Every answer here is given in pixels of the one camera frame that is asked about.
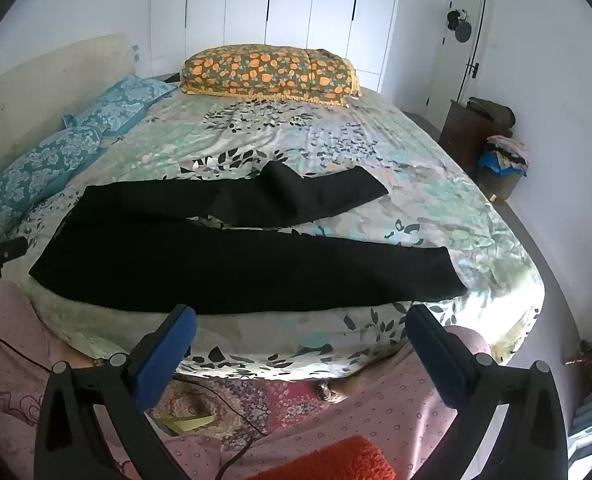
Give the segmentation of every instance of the orange floral pillow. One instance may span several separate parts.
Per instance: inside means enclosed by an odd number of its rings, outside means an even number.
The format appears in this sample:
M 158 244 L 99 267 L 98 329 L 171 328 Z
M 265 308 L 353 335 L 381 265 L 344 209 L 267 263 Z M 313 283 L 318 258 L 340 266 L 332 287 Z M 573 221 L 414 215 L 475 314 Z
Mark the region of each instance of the orange floral pillow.
M 326 50 L 265 44 L 225 45 L 190 57 L 183 66 L 186 94 L 246 99 L 293 99 L 347 106 L 360 96 L 351 63 Z

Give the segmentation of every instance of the black cable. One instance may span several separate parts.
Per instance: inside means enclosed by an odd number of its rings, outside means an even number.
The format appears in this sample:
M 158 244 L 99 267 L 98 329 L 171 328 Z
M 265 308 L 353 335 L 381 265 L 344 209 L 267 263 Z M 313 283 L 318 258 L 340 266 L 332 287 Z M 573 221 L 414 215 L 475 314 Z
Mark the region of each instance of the black cable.
M 188 381 L 185 379 L 185 377 L 183 377 L 182 374 L 174 374 L 173 378 L 176 379 L 177 381 L 181 381 L 183 383 L 188 383 L 188 384 L 193 384 L 194 386 L 200 386 L 201 388 L 205 388 L 206 390 L 209 390 L 212 394 L 217 395 L 220 398 L 220 400 L 222 400 L 232 412 L 236 413 L 237 416 L 242 418 L 242 420 L 244 420 L 247 424 L 249 424 L 249 426 L 251 426 L 255 431 L 257 431 L 262 436 L 268 436 L 264 431 L 259 430 L 254 424 L 252 424 L 252 422 L 248 418 L 246 418 L 246 416 L 244 416 L 242 413 L 239 413 L 238 411 L 234 410 L 234 408 L 231 406 L 231 404 L 229 404 L 226 400 L 224 400 L 224 398 L 217 391 L 212 390 L 210 387 L 205 386 L 204 384 L 196 383 L 194 381 Z M 255 441 L 256 441 L 256 439 L 253 439 L 253 438 L 249 439 L 249 442 L 247 442 L 247 444 L 245 444 L 245 447 L 243 447 L 240 451 L 238 451 L 238 453 L 236 453 L 236 455 L 233 458 L 228 460 L 218 470 L 218 474 L 216 475 L 216 478 L 214 480 L 221 480 L 223 478 L 225 472 L 227 471 L 227 469 L 229 469 L 232 465 L 234 465 L 234 463 L 236 463 L 238 460 L 240 460 L 242 455 L 244 455 L 249 450 L 249 448 L 252 447 L 252 444 Z
M 247 450 L 249 450 L 249 448 L 252 447 L 252 444 L 254 442 L 254 439 L 250 439 L 249 442 L 245 444 L 245 447 L 238 451 L 238 453 L 236 453 L 236 455 L 233 458 L 227 460 L 227 462 L 220 469 L 218 469 L 218 474 L 216 475 L 216 478 L 214 478 L 214 480 L 221 480 L 221 478 L 223 478 L 223 476 L 225 475 L 227 469 L 229 469 L 230 466 L 234 465 L 234 463 L 236 463 L 237 460 L 239 460 L 240 457 L 242 457 L 242 455 L 244 455 L 247 452 Z
M 215 394 L 216 396 L 220 397 L 220 400 L 222 400 L 232 412 L 236 413 L 237 416 L 242 418 L 242 420 L 244 420 L 247 424 L 249 424 L 249 426 L 251 426 L 253 429 L 255 429 L 255 431 L 257 431 L 262 436 L 269 436 L 267 433 L 265 433 L 262 430 L 259 430 L 255 425 L 253 425 L 253 423 L 248 418 L 246 418 L 246 416 L 244 416 L 242 413 L 234 410 L 234 408 L 231 406 L 231 404 L 229 404 L 226 400 L 224 400 L 223 397 L 218 392 L 212 390 L 210 387 L 205 386 L 204 384 L 196 383 L 194 381 L 189 381 L 189 380 L 185 379 L 185 376 L 183 376 L 182 374 L 174 374 L 173 379 L 175 379 L 176 381 L 183 382 L 183 383 L 193 384 L 194 386 L 200 386 L 201 388 L 205 388 L 206 390 L 209 390 L 212 394 Z
M 25 354 L 23 354 L 22 352 L 20 352 L 19 350 L 16 350 L 13 346 L 11 346 L 9 343 L 7 343 L 6 341 L 4 341 L 3 339 L 0 339 L 0 343 L 2 343 L 3 345 L 5 345 L 7 348 L 13 350 L 14 352 L 16 352 L 16 354 L 18 354 L 20 357 L 22 357 L 23 359 L 26 359 L 27 361 L 29 361 L 30 363 L 36 365 L 39 368 L 42 368 L 43 370 L 45 370 L 45 372 L 47 372 L 48 374 L 51 373 L 51 370 L 49 370 L 49 368 L 47 368 L 44 365 L 41 365 L 40 363 L 35 362 L 33 359 L 28 358 Z

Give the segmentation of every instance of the wooden cabinet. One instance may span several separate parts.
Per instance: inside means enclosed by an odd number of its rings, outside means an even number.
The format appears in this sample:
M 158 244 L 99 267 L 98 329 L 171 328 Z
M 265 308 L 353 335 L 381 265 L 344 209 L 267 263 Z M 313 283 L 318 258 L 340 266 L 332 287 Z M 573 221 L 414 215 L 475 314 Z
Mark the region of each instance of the wooden cabinet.
M 478 159 L 485 150 L 487 138 L 493 135 L 511 137 L 513 134 L 511 130 L 492 123 L 452 101 L 438 144 L 470 178 L 475 180 L 478 174 Z
M 185 59 L 225 44 L 225 3 L 226 0 L 187 0 Z
M 311 0 L 269 0 L 265 43 L 306 48 L 310 15 Z
M 227 0 L 225 44 L 264 43 L 268 0 Z

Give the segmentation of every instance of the screw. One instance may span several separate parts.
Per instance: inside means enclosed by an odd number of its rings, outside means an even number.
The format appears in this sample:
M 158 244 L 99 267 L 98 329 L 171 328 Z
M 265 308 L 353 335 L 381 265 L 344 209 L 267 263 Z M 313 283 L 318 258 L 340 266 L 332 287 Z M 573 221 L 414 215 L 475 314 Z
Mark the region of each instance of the screw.
M 483 354 L 483 353 L 476 354 L 476 361 L 478 362 L 479 365 L 483 365 L 483 366 L 489 366 L 490 364 L 492 364 L 494 362 L 491 355 Z
M 51 371 L 55 374 L 61 374 L 66 370 L 66 363 L 64 361 L 58 361 L 56 364 L 53 365 Z
M 109 364 L 111 366 L 115 366 L 116 368 L 119 366 L 124 365 L 127 362 L 127 356 L 125 354 L 114 354 L 109 359 Z
M 545 361 L 536 361 L 536 368 L 544 374 L 550 371 L 550 366 Z

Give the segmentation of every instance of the red rug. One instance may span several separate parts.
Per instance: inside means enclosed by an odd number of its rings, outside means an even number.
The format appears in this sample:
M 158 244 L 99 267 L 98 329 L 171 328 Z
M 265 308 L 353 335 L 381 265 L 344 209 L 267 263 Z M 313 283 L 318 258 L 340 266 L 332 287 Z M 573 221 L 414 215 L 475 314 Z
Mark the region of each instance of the red rug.
M 250 438 L 262 436 L 234 413 L 225 400 L 266 434 L 298 424 L 329 406 L 316 397 L 313 381 L 202 378 L 191 378 L 191 381 L 196 384 L 172 381 L 151 415 L 214 415 L 214 422 L 191 433 L 219 438 L 225 449 L 243 446 Z

